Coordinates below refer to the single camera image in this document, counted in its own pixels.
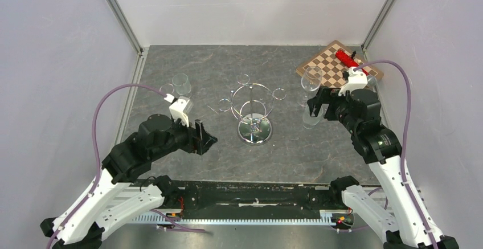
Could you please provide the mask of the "clear wine glass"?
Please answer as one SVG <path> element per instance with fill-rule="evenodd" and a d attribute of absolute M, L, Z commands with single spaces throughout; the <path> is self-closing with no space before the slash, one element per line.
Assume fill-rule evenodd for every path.
<path fill-rule="evenodd" d="M 159 91 L 165 93 L 166 95 L 175 96 L 175 89 L 171 83 L 163 84 L 160 86 Z"/>
<path fill-rule="evenodd" d="M 302 91 L 298 94 L 297 104 L 305 107 L 307 101 L 315 97 L 323 78 L 322 69 L 319 66 L 308 66 L 301 77 Z"/>
<path fill-rule="evenodd" d="M 192 86 L 186 74 L 176 74 L 172 78 L 172 84 L 174 86 L 174 90 L 178 95 L 184 97 L 191 97 Z"/>
<path fill-rule="evenodd" d="M 312 117 L 310 115 L 309 106 L 307 105 L 305 107 L 303 114 L 302 114 L 303 127 L 305 129 L 314 128 L 322 120 L 323 115 L 324 115 L 324 108 L 321 107 L 319 114 L 317 116 Z"/>

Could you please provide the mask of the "chrome wine glass rack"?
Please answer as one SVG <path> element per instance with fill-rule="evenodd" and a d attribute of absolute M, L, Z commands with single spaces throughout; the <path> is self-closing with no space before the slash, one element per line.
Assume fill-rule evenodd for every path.
<path fill-rule="evenodd" d="M 276 102 L 286 98 L 286 91 L 270 89 L 252 81 L 247 74 L 238 74 L 236 81 L 228 97 L 218 101 L 218 110 L 233 115 L 238 122 L 236 134 L 242 142 L 251 146 L 265 144 L 273 135 L 269 116 Z"/>

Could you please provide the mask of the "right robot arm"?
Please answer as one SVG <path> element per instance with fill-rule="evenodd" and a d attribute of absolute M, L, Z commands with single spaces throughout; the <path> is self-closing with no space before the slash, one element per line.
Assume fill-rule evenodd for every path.
<path fill-rule="evenodd" d="M 329 201 L 336 208 L 355 211 L 382 241 L 383 248 L 458 248 L 426 209 L 403 161 L 403 149 L 395 133 L 381 123 L 380 101 L 369 89 L 343 93 L 320 88 L 307 101 L 310 116 L 328 105 L 324 119 L 340 122 L 351 134 L 356 152 L 379 181 L 392 210 L 387 211 L 365 194 L 352 176 L 330 184 Z"/>

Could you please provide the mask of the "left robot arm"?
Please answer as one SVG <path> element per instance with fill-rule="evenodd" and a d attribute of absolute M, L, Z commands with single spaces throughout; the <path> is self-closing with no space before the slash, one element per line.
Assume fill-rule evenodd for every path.
<path fill-rule="evenodd" d="M 135 217 L 156 209 L 174 207 L 179 188 L 166 175 L 159 176 L 146 188 L 109 207 L 121 192 L 148 172 L 152 163 L 170 153 L 205 154 L 218 139 L 206 132 L 200 120 L 184 126 L 165 115 L 151 115 L 137 132 L 115 145 L 101 163 L 100 178 L 93 180 L 94 190 L 83 195 L 62 215 L 47 218 L 41 224 L 49 238 L 48 248 L 99 248 L 116 230 Z"/>

